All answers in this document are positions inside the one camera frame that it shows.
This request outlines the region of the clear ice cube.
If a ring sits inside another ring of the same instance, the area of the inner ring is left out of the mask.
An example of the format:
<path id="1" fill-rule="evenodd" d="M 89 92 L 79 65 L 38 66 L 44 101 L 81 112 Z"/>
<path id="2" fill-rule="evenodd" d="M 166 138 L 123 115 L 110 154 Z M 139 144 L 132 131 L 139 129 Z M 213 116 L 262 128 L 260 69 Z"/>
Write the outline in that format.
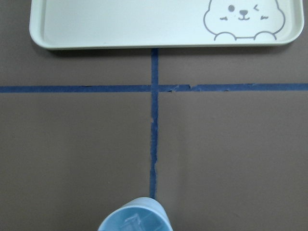
<path id="1" fill-rule="evenodd" d="M 144 215 L 139 213 L 134 213 L 132 216 L 125 219 L 122 231 L 144 231 Z"/>

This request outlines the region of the light blue plastic cup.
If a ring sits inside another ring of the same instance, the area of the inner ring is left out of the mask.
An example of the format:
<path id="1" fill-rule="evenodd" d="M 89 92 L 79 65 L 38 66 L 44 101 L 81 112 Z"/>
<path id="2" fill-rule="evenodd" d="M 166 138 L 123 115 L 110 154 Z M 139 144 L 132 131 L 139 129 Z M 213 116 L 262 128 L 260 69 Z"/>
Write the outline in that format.
<path id="1" fill-rule="evenodd" d="M 145 231 L 171 231 L 173 230 L 165 209 L 150 197 L 136 198 L 107 216 L 98 230 L 121 231 L 125 219 L 134 213 L 144 215 Z"/>

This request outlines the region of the cream bear serving tray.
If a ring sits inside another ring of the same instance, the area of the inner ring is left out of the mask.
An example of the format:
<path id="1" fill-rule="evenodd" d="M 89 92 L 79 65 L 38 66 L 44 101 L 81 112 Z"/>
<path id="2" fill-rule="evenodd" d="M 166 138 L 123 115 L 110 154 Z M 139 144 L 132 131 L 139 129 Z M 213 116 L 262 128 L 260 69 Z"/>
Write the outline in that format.
<path id="1" fill-rule="evenodd" d="M 304 27 L 301 0 L 34 0 L 48 50 L 279 46 Z"/>

